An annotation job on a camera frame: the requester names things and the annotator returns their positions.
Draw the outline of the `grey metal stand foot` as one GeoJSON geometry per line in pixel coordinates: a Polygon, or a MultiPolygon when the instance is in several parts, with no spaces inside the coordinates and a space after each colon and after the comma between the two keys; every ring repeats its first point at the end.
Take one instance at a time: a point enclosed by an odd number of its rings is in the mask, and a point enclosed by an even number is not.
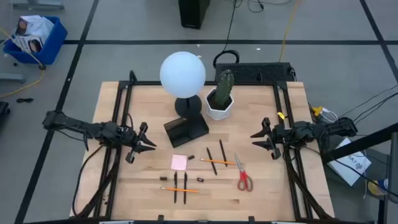
{"type": "Polygon", "coordinates": [[[14,9],[63,10],[62,0],[10,0],[14,9]]]}
{"type": "Polygon", "coordinates": [[[0,73],[0,81],[24,83],[25,77],[19,73],[0,73]]]}

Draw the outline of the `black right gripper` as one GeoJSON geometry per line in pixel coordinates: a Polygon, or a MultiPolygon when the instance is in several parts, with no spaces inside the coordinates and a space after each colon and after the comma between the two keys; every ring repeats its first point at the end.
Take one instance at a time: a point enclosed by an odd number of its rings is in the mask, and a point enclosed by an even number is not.
{"type": "Polygon", "coordinates": [[[271,158],[273,160],[277,160],[280,157],[285,159],[285,155],[290,154],[290,150],[292,149],[292,146],[287,142],[288,131],[281,124],[271,128],[269,118],[263,119],[262,126],[263,128],[258,133],[251,135],[250,138],[263,138],[267,136],[267,139],[265,141],[255,141],[252,144],[271,151],[271,158]]]}

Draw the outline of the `green cactus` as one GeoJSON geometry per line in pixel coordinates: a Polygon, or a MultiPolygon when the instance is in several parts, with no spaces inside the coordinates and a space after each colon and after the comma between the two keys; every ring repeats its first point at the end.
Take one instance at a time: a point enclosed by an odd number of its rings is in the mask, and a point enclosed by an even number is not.
{"type": "Polygon", "coordinates": [[[232,71],[224,70],[219,75],[219,80],[214,96],[214,102],[217,109],[223,110],[226,107],[233,85],[234,75],[232,71]]]}

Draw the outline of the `white printed package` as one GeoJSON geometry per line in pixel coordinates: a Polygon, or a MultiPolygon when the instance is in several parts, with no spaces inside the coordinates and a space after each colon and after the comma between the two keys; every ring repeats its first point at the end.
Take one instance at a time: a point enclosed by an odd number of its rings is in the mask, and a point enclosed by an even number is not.
{"type": "Polygon", "coordinates": [[[16,35],[34,35],[47,38],[54,23],[44,16],[21,16],[17,23],[16,35]]]}
{"type": "Polygon", "coordinates": [[[25,52],[39,53],[43,49],[43,43],[39,36],[15,36],[15,41],[21,50],[25,52]]]}

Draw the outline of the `black perforated equipment case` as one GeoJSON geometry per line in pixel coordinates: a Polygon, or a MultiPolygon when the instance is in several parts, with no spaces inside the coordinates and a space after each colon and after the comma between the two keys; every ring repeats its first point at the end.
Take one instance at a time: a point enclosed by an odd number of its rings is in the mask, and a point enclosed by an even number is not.
{"type": "Polygon", "coordinates": [[[234,81],[265,83],[276,81],[296,81],[295,70],[288,62],[275,63],[219,63],[216,65],[215,80],[224,70],[230,70],[234,81]]]}

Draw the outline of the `black metal beam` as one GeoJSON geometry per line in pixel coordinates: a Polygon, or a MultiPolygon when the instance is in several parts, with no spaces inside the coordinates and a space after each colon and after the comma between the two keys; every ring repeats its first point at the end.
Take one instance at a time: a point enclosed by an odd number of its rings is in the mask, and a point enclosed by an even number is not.
{"type": "Polygon", "coordinates": [[[354,154],[355,152],[363,151],[388,140],[391,140],[392,143],[392,163],[398,164],[398,123],[392,124],[391,126],[376,131],[359,140],[355,140],[331,152],[327,152],[322,155],[322,161],[323,163],[329,163],[330,161],[354,154]]]}

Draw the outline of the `blue plastic bin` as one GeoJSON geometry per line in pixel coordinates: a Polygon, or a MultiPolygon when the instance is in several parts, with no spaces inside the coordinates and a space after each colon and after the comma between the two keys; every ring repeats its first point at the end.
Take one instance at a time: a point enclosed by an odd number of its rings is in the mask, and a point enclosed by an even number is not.
{"type": "Polygon", "coordinates": [[[68,31],[63,26],[59,17],[44,16],[54,23],[54,27],[47,38],[40,37],[43,43],[43,49],[39,53],[29,53],[21,50],[15,41],[16,32],[11,35],[11,38],[6,41],[3,52],[14,57],[21,63],[33,63],[44,65],[51,65],[55,61],[57,54],[63,45],[68,31]]]}

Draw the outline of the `yellow tape roll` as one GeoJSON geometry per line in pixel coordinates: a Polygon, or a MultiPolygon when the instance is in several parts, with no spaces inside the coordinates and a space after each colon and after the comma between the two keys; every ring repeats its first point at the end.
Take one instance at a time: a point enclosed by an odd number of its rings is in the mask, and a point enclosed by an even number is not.
{"type": "Polygon", "coordinates": [[[388,179],[379,179],[368,182],[368,190],[375,196],[383,196],[387,194],[388,179]]]}

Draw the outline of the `black mesh desk organizer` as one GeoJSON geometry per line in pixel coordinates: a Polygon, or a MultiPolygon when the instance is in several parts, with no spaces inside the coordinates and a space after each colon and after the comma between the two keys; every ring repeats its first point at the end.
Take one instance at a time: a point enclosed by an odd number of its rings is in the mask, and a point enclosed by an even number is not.
{"type": "Polygon", "coordinates": [[[179,147],[209,133],[209,127],[201,114],[195,118],[178,118],[164,124],[173,148],[179,147]]]}

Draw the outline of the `black computer tower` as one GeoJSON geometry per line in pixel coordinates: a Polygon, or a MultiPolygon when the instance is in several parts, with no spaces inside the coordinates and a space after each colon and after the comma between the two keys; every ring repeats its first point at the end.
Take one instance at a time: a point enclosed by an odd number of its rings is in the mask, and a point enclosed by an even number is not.
{"type": "Polygon", "coordinates": [[[178,0],[181,25],[200,29],[209,5],[210,0],[178,0]]]}

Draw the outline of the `grey metal post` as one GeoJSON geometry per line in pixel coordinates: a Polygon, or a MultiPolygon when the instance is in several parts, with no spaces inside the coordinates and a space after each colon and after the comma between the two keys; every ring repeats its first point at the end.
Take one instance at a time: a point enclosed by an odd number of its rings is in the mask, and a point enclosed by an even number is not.
{"type": "Polygon", "coordinates": [[[388,167],[389,198],[398,204],[398,133],[392,133],[388,167]]]}

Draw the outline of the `white globe table lamp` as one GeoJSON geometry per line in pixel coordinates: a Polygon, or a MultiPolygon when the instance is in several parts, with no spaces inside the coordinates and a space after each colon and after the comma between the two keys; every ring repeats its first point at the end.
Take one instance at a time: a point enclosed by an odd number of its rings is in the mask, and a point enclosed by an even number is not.
{"type": "Polygon", "coordinates": [[[175,97],[177,114],[186,119],[199,117],[202,102],[198,94],[206,80],[206,69],[200,57],[190,52],[169,55],[160,67],[163,89],[175,97]]]}

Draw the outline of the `pink sticky note pad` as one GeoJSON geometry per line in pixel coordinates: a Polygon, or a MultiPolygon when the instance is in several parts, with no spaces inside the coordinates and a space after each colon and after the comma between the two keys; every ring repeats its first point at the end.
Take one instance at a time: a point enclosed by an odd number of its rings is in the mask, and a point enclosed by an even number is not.
{"type": "Polygon", "coordinates": [[[187,156],[174,154],[172,156],[172,161],[170,168],[172,170],[186,170],[187,168],[187,156]]]}

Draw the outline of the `red-handled scissors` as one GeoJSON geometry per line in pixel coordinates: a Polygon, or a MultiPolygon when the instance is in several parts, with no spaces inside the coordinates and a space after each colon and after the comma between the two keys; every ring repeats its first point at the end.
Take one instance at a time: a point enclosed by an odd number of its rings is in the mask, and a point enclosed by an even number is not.
{"type": "Polygon", "coordinates": [[[253,185],[253,181],[252,178],[250,178],[250,176],[247,175],[246,171],[244,170],[239,157],[237,154],[234,155],[235,159],[236,159],[236,165],[239,169],[239,181],[238,181],[238,189],[241,191],[248,191],[248,192],[252,192],[254,185],[253,185]]]}

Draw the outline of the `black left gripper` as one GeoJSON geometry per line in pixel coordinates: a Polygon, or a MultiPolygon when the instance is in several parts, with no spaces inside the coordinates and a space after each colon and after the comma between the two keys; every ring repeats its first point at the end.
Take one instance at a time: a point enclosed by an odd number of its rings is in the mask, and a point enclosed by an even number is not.
{"type": "Polygon", "coordinates": [[[126,156],[126,161],[132,164],[135,160],[135,155],[146,151],[154,151],[154,147],[157,146],[152,141],[148,140],[145,133],[148,129],[148,125],[142,122],[139,127],[139,133],[137,134],[134,130],[128,129],[121,137],[118,138],[117,144],[120,146],[127,146],[131,148],[131,151],[126,156]]]}

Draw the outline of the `black aluminium table frame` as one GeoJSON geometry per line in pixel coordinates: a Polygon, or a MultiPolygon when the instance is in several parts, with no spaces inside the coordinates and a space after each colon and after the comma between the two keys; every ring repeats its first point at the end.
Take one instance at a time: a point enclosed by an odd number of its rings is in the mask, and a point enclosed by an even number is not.
{"type": "Polygon", "coordinates": [[[206,117],[210,132],[184,145],[173,148],[164,124],[177,117],[174,98],[157,82],[138,82],[131,92],[128,125],[138,128],[142,122],[149,126],[147,137],[156,143],[154,151],[138,154],[133,164],[126,162],[128,148],[121,149],[119,172],[114,187],[108,187],[99,200],[99,213],[114,220],[156,220],[163,215],[165,220],[232,220],[245,221],[254,217],[257,221],[292,221],[306,217],[307,202],[302,193],[291,193],[283,159],[273,160],[269,151],[252,144],[251,135],[258,132],[263,118],[272,124],[279,122],[278,111],[285,111],[284,104],[277,104],[275,88],[267,85],[236,85],[232,95],[234,105],[231,114],[216,121],[206,117]],[[226,160],[236,163],[235,154],[252,178],[253,191],[238,189],[237,165],[214,163],[215,175],[206,148],[213,160],[223,161],[219,139],[223,142],[226,160]],[[186,170],[170,168],[174,154],[191,156],[186,170]],[[184,172],[188,175],[187,202],[183,192],[162,190],[174,187],[177,171],[177,187],[183,189],[184,172]]]}

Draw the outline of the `white printed paper sheet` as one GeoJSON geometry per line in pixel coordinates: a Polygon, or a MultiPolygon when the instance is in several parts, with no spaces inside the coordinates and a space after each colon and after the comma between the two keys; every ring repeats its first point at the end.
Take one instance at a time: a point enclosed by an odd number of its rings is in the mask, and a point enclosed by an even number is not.
{"type": "Polygon", "coordinates": [[[366,175],[366,170],[372,162],[362,152],[355,152],[348,156],[331,161],[328,166],[335,171],[349,186],[353,186],[361,175],[366,175]]]}

